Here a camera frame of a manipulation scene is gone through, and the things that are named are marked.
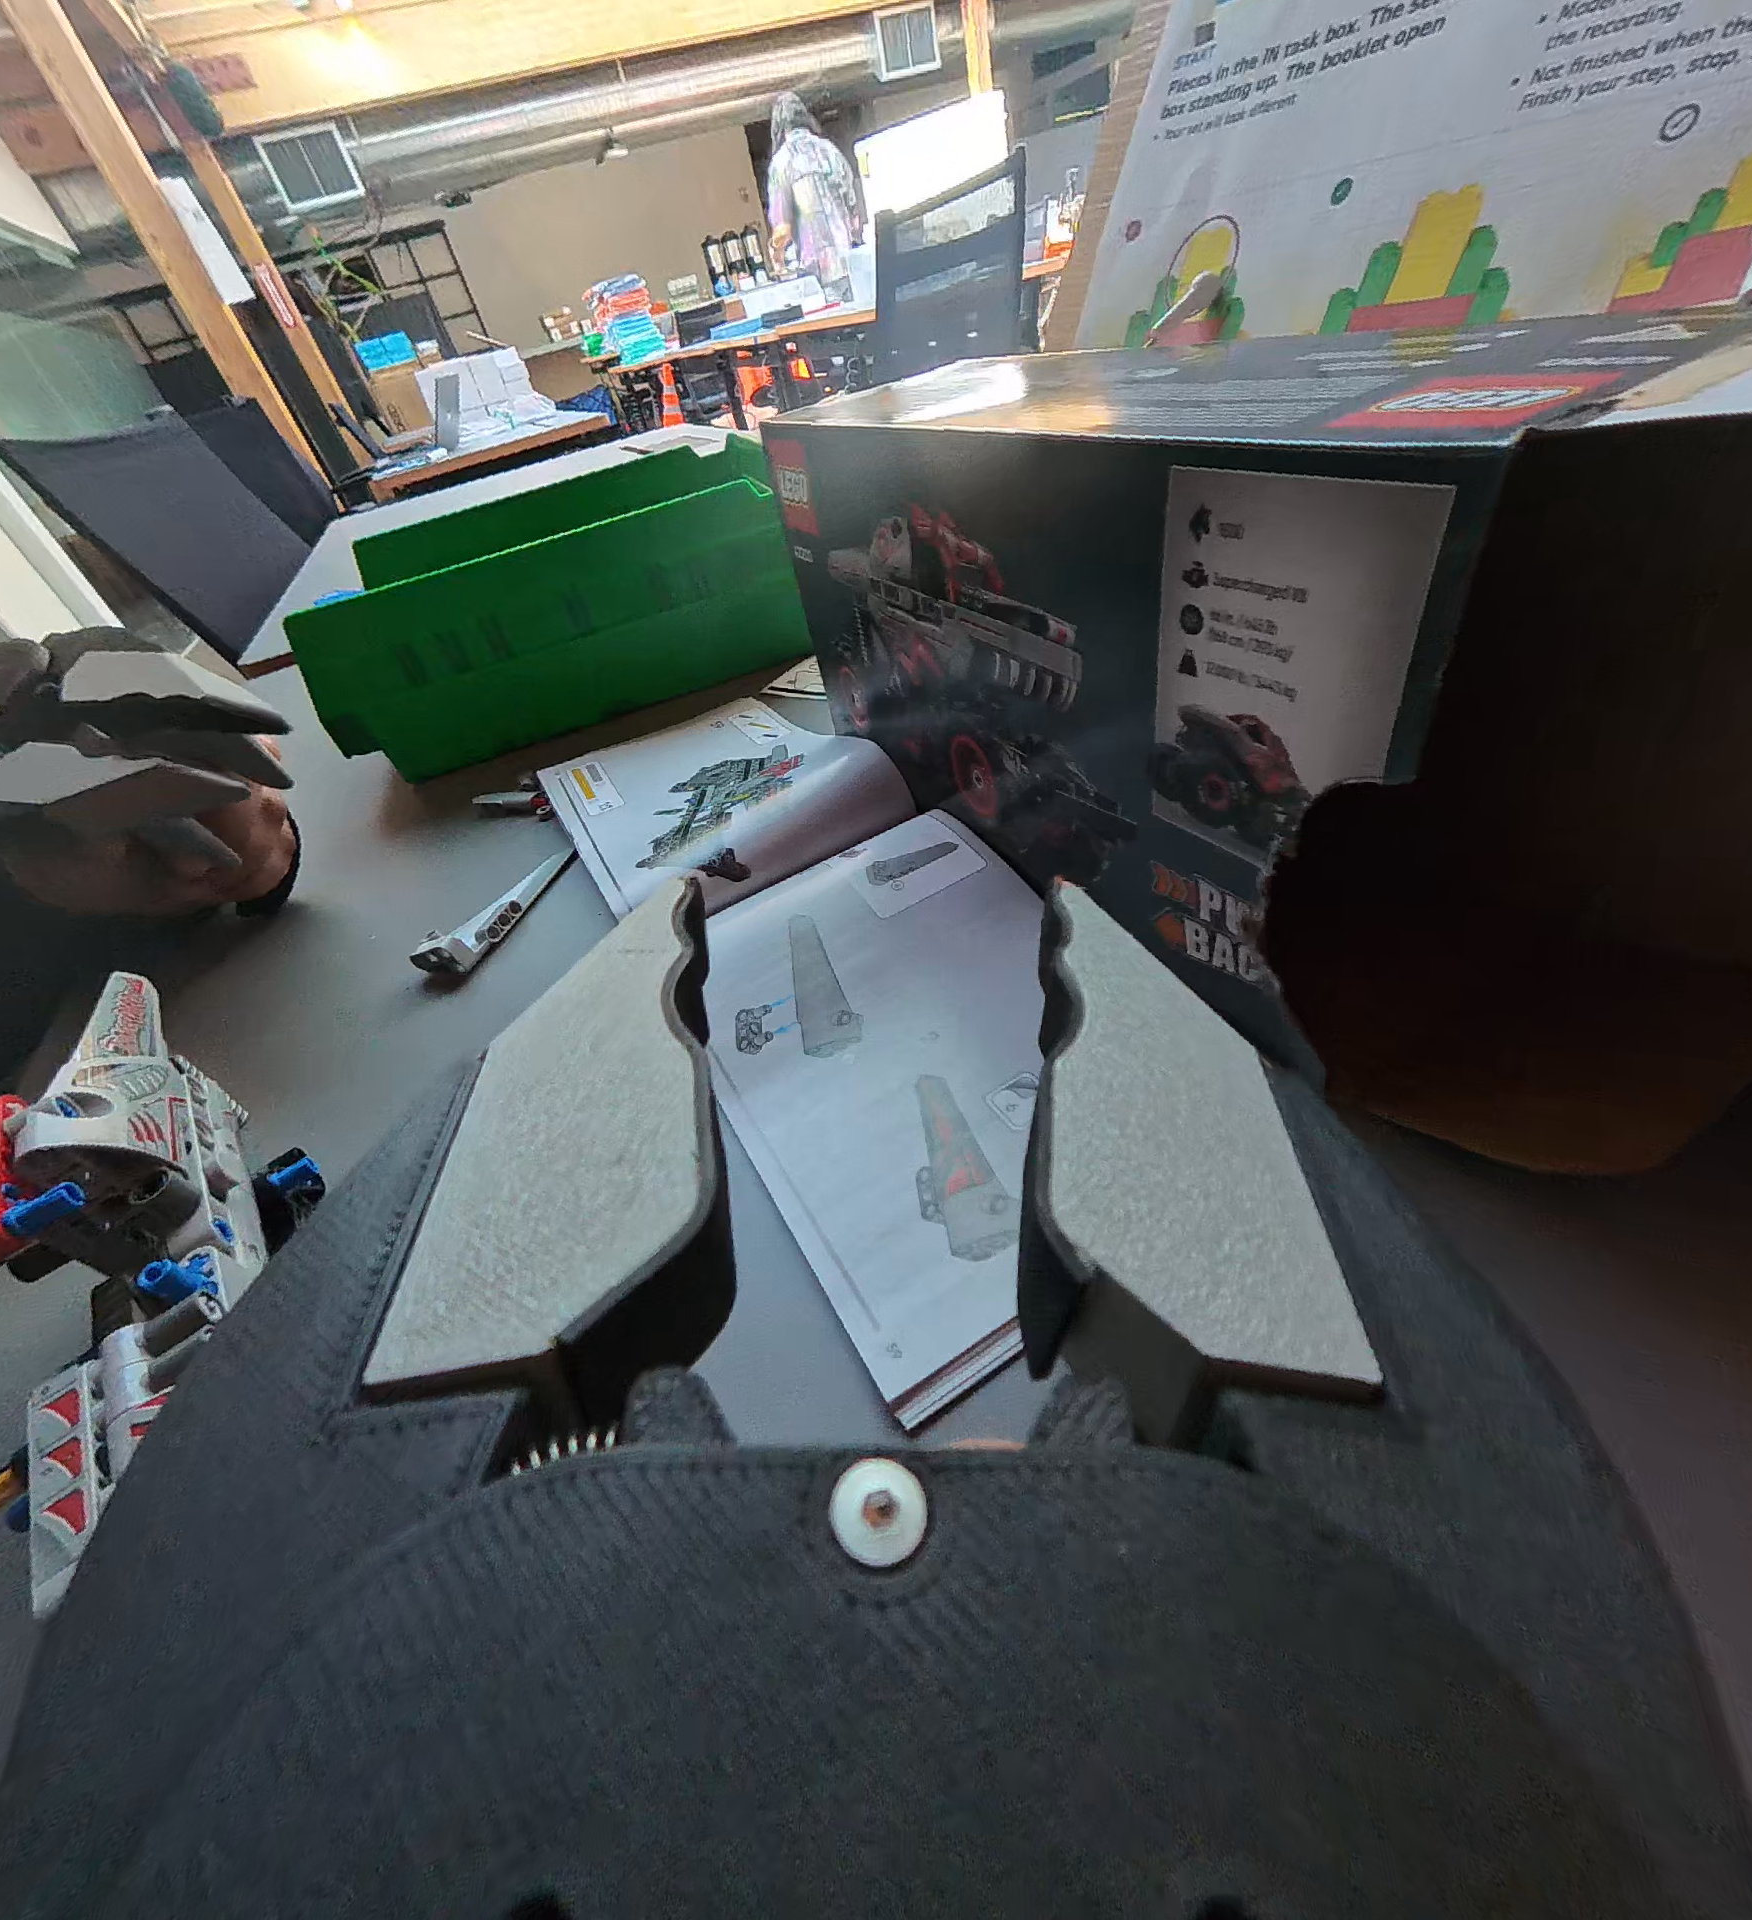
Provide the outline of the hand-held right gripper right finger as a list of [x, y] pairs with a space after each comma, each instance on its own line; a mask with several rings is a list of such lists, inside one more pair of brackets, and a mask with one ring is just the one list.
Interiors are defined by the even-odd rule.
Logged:
[[1385, 1379], [1271, 1067], [1085, 887], [1037, 946], [1018, 1326], [1036, 1379], [1111, 1381], [1150, 1447], [1226, 1389], [1378, 1404]]

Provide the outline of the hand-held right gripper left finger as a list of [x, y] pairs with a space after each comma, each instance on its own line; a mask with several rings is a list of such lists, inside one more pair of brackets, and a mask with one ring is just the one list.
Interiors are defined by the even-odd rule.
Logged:
[[481, 1056], [366, 1352], [371, 1404], [527, 1391], [609, 1427], [735, 1311], [706, 895], [676, 877]]

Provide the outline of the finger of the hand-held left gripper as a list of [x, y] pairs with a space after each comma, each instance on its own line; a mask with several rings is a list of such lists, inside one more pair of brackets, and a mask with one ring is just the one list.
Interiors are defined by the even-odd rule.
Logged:
[[26, 743], [0, 755], [0, 836], [58, 830], [82, 840], [128, 839], [166, 861], [233, 870], [233, 853], [206, 818], [255, 786], [293, 781], [258, 737], [152, 737], [106, 743]]
[[128, 630], [75, 630], [49, 636], [43, 647], [62, 732], [72, 741], [290, 732], [290, 719], [255, 696], [248, 683]]

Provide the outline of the green plastic bin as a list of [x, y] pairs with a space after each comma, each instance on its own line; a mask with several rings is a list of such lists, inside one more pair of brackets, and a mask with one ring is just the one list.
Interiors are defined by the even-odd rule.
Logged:
[[343, 755], [409, 783], [809, 651], [781, 515], [746, 475], [286, 621]]
[[543, 484], [522, 493], [354, 542], [359, 589], [409, 585], [732, 480], [768, 487], [765, 451], [750, 437], [718, 437], [715, 442], [676, 437], [647, 448], [617, 442], [575, 461], [580, 466], [551, 461], [530, 469], [530, 475], [543, 475]]

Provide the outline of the white lego beam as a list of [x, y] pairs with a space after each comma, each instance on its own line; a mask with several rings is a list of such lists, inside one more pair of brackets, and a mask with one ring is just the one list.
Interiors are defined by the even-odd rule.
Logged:
[[488, 907], [449, 933], [431, 933], [409, 949], [409, 966], [434, 980], [466, 980], [496, 954], [527, 911], [569, 870], [575, 851], [555, 853]]

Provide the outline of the partly built lego truck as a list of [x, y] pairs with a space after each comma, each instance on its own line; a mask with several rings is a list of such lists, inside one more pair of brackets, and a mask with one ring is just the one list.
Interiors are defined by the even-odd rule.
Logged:
[[178, 1379], [325, 1199], [313, 1155], [252, 1167], [248, 1114], [169, 1049], [152, 980], [104, 984], [39, 1098], [0, 1095], [0, 1269], [92, 1269], [92, 1346], [26, 1405], [7, 1513], [49, 1621]]

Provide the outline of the lego instruction booklet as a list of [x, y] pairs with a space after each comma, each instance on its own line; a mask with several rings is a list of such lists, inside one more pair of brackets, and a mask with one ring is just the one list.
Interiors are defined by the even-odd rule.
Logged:
[[1010, 1368], [1036, 890], [865, 737], [739, 698], [540, 773], [623, 920], [706, 900], [725, 1118], [904, 1434]]

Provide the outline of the black lego set box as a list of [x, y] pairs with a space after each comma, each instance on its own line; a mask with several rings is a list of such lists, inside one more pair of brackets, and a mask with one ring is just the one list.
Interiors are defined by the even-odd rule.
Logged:
[[1752, 307], [971, 361], [762, 432], [838, 732], [1331, 1102], [1752, 1086]]

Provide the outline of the person's left hand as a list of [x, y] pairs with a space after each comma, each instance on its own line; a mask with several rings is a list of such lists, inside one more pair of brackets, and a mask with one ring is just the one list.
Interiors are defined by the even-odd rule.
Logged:
[[248, 786], [237, 805], [196, 819], [233, 864], [202, 851], [152, 851], [136, 839], [82, 839], [43, 824], [4, 831], [0, 864], [32, 900], [92, 920], [189, 920], [293, 883], [299, 840], [286, 792]]

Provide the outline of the black fabric chair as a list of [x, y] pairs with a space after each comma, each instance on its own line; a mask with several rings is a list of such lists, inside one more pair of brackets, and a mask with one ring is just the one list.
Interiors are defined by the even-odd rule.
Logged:
[[0, 437], [0, 461], [228, 663], [338, 518], [255, 399], [160, 408], [108, 437]]

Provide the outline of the wooden table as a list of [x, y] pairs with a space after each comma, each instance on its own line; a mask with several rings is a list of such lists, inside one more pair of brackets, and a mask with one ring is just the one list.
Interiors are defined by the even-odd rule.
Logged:
[[611, 415], [557, 411], [535, 431], [488, 437], [481, 445], [459, 445], [457, 451], [434, 448], [431, 457], [413, 464], [384, 464], [369, 471], [366, 493], [371, 506], [407, 503], [464, 480], [524, 469], [567, 451], [605, 445], [617, 437], [622, 425]]

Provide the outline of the stack of white boxes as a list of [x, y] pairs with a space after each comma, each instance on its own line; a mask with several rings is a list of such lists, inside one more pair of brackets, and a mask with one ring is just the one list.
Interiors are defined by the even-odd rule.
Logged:
[[457, 381], [457, 420], [464, 431], [514, 431], [543, 417], [546, 396], [533, 388], [514, 349], [459, 354], [441, 365]]

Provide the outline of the stack of coloured boxes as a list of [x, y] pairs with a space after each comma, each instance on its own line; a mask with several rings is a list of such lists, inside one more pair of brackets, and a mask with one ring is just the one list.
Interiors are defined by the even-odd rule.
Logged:
[[595, 357], [617, 362], [655, 361], [665, 352], [665, 337], [655, 317], [646, 276], [611, 276], [583, 292], [588, 337]]

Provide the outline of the black mesh office chair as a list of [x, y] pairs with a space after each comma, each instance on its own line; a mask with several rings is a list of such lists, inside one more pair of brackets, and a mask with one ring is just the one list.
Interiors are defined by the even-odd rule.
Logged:
[[876, 224], [878, 388], [959, 361], [1022, 354], [1025, 158]]

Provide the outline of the instruction poster board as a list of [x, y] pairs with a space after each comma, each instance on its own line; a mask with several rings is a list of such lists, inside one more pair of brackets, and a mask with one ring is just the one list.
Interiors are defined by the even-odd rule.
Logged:
[[1752, 3], [1143, 3], [1076, 349], [1752, 302]]

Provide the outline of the wooden post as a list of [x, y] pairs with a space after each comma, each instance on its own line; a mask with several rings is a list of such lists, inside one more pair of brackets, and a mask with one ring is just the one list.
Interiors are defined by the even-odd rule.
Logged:
[[115, 194], [144, 252], [163, 276], [176, 310], [211, 357], [228, 392], [255, 399], [279, 438], [319, 466], [319, 451], [302, 437], [293, 408], [286, 404], [237, 313], [222, 297], [189, 224], [176, 216], [160, 177], [144, 156], [139, 137], [112, 100], [104, 73], [62, 3], [0, 3], [0, 13], [70, 118], [93, 171]]

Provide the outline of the silver ventilation duct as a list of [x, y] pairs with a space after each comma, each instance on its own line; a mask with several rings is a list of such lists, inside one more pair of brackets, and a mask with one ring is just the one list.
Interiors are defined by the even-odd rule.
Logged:
[[359, 113], [349, 148], [380, 197], [431, 197], [451, 183], [592, 162], [609, 143], [638, 148], [750, 125], [781, 91], [855, 91], [876, 79], [876, 53], [871, 19], [855, 16], [792, 38], [728, 40]]

